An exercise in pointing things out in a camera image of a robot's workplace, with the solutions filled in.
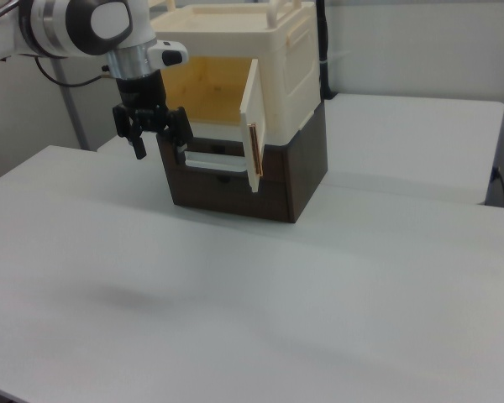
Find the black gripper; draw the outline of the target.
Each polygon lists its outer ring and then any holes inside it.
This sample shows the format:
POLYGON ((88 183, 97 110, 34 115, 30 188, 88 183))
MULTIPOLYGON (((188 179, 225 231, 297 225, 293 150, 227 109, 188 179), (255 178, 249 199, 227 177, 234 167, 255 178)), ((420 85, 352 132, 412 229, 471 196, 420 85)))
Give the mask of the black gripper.
POLYGON ((117 79, 118 92, 122 104, 113 107, 113 119, 120 138, 128 140, 133 147, 137 160, 143 159, 147 153, 143 133, 134 109, 155 110, 159 112, 160 130, 156 134, 159 146, 170 147, 176 165, 185 163, 187 144, 193 139, 193 132, 184 107, 167 109, 166 93, 160 71, 134 79, 117 79))

